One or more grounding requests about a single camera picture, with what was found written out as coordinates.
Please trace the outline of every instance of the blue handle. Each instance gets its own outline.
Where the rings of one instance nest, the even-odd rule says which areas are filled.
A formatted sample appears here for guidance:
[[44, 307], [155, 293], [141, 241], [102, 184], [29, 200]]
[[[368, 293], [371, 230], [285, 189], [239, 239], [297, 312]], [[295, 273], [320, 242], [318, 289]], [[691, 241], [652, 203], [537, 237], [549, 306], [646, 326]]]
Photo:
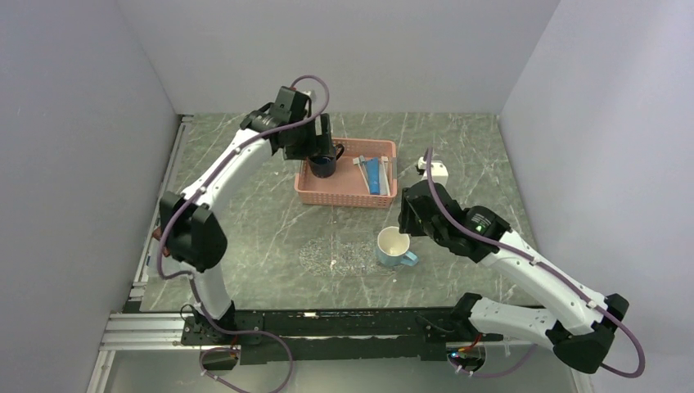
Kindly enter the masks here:
[[379, 165], [377, 158], [371, 158], [370, 160], [367, 160], [367, 176], [369, 183], [369, 193], [371, 195], [381, 194], [381, 185], [378, 178], [378, 166]]
[[403, 260], [400, 261], [400, 263], [406, 264], [407, 266], [414, 266], [417, 262], [419, 262], [419, 257], [414, 255], [411, 251], [406, 252], [405, 255], [403, 255]]

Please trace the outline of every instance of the pink basket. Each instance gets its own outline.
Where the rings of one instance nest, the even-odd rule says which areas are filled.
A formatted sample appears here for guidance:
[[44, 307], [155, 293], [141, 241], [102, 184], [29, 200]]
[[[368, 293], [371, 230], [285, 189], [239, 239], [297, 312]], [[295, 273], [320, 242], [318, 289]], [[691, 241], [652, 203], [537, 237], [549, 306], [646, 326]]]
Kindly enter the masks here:
[[[386, 208], [398, 195], [398, 180], [395, 171], [395, 143], [376, 139], [333, 138], [335, 144], [342, 143], [345, 153], [337, 161], [337, 169], [329, 178], [317, 178], [311, 173], [306, 160], [294, 180], [294, 189], [299, 199], [307, 205], [332, 205]], [[367, 160], [388, 157], [390, 164], [386, 173], [390, 180], [390, 196], [370, 195], [354, 157], [364, 156]]]

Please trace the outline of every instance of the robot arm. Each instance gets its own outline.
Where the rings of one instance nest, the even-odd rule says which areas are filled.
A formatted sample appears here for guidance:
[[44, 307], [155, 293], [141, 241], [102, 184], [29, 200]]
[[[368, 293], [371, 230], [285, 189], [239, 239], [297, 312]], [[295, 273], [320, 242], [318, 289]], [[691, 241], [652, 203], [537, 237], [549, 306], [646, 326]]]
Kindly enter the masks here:
[[607, 355], [616, 326], [595, 307], [607, 309], [622, 320], [629, 303], [614, 294], [605, 297], [569, 278], [547, 261], [511, 226], [483, 206], [461, 209], [440, 184], [435, 185], [446, 210], [463, 227], [503, 245], [523, 250], [565, 276], [587, 295], [583, 300], [562, 280], [532, 261], [503, 248], [491, 246], [461, 233], [441, 214], [427, 181], [403, 190], [399, 226], [401, 233], [429, 236], [455, 255], [497, 270], [510, 278], [545, 308], [503, 305], [477, 294], [466, 293], [452, 312], [452, 320], [468, 332], [500, 333], [531, 341], [554, 351], [564, 363], [584, 373], [595, 373]]
[[[283, 150], [285, 160], [304, 160], [311, 156], [331, 154], [333, 147], [328, 114], [320, 115], [319, 130], [316, 130], [315, 121], [309, 121], [259, 138], [263, 131], [309, 118], [311, 105], [310, 93], [282, 87], [275, 102], [248, 114], [224, 153], [199, 179], [181, 194], [165, 192], [160, 199], [161, 227], [155, 231], [154, 237], [159, 240], [161, 228], [174, 221], [166, 239], [163, 270], [186, 272], [192, 276], [201, 304], [222, 328], [234, 330], [236, 326], [234, 304], [224, 286], [219, 263], [227, 250], [227, 238], [217, 216], [228, 208], [233, 193], [279, 149]], [[233, 151], [236, 154], [225, 162]], [[202, 187], [215, 173], [214, 180]], [[190, 201], [201, 189], [201, 195], [194, 202]], [[183, 213], [174, 219], [174, 214], [186, 204]]]

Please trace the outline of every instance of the gray marble surface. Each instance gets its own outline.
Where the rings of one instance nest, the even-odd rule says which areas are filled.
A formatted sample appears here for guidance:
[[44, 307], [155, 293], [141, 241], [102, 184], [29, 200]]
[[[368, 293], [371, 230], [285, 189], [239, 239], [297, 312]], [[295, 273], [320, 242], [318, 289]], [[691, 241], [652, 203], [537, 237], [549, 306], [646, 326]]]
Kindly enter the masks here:
[[[171, 189], [196, 180], [232, 141], [242, 114], [196, 115]], [[498, 130], [497, 117], [447, 113], [331, 113], [334, 137], [388, 139], [398, 145], [399, 189], [416, 183], [417, 158], [433, 146], [449, 172], [446, 188], [462, 206], [483, 205], [534, 246]], [[491, 269], [412, 239], [413, 267], [378, 264], [376, 235], [398, 224], [389, 209], [303, 205], [294, 190], [299, 164], [275, 155], [218, 217], [229, 240], [224, 281], [238, 309], [454, 305], [464, 292], [515, 305], [535, 300]], [[150, 276], [142, 310], [178, 310], [191, 300], [185, 280]]]

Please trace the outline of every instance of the gray wall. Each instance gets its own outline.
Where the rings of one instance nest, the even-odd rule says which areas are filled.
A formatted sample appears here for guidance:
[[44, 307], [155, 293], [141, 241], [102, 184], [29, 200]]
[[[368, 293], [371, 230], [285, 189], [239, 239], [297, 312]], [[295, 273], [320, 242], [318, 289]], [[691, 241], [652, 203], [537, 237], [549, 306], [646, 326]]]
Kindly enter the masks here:
[[9, 0], [0, 121], [0, 391], [84, 391], [177, 118], [114, 0]]
[[498, 113], [558, 0], [119, 0], [178, 113], [322, 76], [331, 111]]
[[[598, 392], [694, 391], [694, 3], [564, 0], [501, 115], [542, 252], [629, 299], [638, 380]], [[608, 363], [634, 370], [624, 335]]]

